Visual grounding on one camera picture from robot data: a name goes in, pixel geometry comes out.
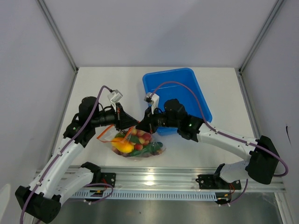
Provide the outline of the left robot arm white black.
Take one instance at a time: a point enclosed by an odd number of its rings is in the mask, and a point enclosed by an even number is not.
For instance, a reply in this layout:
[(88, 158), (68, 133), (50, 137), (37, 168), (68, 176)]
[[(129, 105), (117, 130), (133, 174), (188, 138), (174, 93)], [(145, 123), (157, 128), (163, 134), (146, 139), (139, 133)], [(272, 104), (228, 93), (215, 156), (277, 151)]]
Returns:
[(109, 110), (99, 109), (96, 97), (82, 99), (78, 113), (67, 126), (60, 148), (53, 154), (41, 173), (27, 187), (19, 186), (15, 192), (22, 209), (46, 224), (51, 223), (62, 205), (85, 186), (102, 186), (101, 168), (85, 162), (69, 179), (62, 180), (74, 159), (85, 149), (101, 126), (115, 126), (123, 130), (137, 125), (138, 121), (124, 112), (120, 103)]

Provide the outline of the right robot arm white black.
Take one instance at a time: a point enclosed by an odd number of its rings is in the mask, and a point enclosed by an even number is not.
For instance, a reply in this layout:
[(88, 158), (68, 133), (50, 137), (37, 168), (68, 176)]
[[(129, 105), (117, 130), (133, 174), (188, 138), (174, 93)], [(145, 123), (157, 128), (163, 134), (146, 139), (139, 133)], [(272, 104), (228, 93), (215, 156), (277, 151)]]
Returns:
[(177, 99), (166, 101), (164, 112), (148, 107), (136, 129), (153, 134), (160, 127), (176, 128), (177, 133), (186, 140), (216, 146), (242, 159), (232, 164), (223, 163), (216, 169), (213, 182), (218, 188), (249, 178), (269, 185), (274, 177), (279, 155), (271, 139), (266, 136), (254, 139), (224, 133), (202, 118), (188, 114)]

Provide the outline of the clear zip top bag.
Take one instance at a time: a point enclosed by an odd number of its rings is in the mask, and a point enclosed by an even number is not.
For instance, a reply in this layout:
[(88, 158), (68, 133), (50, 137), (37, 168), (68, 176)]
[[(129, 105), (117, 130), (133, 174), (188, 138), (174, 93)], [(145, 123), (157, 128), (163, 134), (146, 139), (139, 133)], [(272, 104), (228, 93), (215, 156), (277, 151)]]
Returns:
[(161, 155), (165, 145), (153, 135), (137, 130), (134, 126), (116, 130), (113, 125), (107, 127), (97, 140), (107, 145), (115, 154), (132, 160), (140, 160)]

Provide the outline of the green cucumber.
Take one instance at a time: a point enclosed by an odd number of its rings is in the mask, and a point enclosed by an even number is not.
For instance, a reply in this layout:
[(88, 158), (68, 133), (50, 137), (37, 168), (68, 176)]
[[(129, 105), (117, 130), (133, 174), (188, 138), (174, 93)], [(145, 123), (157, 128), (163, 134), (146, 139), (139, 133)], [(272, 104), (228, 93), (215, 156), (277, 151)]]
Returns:
[(156, 140), (151, 135), (146, 135), (138, 137), (131, 135), (129, 138), (129, 142), (134, 145), (133, 151), (143, 151), (143, 152), (155, 152), (158, 150), (164, 151), (164, 144), (158, 140)]

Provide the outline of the orange mango slice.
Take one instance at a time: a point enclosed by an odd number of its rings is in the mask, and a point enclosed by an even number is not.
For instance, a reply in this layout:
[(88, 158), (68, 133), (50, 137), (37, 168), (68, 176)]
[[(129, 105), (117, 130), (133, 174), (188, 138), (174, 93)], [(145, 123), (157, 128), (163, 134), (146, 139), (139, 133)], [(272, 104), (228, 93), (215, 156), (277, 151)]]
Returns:
[(111, 144), (121, 153), (131, 153), (134, 150), (134, 145), (132, 145), (125, 138), (117, 137), (111, 141)]

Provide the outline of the red lychee bunch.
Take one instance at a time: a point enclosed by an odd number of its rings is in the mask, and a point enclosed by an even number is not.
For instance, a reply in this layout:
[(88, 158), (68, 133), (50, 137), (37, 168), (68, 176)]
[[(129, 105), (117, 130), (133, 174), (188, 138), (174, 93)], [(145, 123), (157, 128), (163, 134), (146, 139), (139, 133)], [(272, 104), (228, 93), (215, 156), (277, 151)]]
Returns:
[(133, 128), (129, 133), (128, 131), (117, 133), (114, 140), (120, 141), (115, 148), (121, 153), (128, 154), (145, 149), (146, 146), (151, 143), (152, 136), (149, 133)]

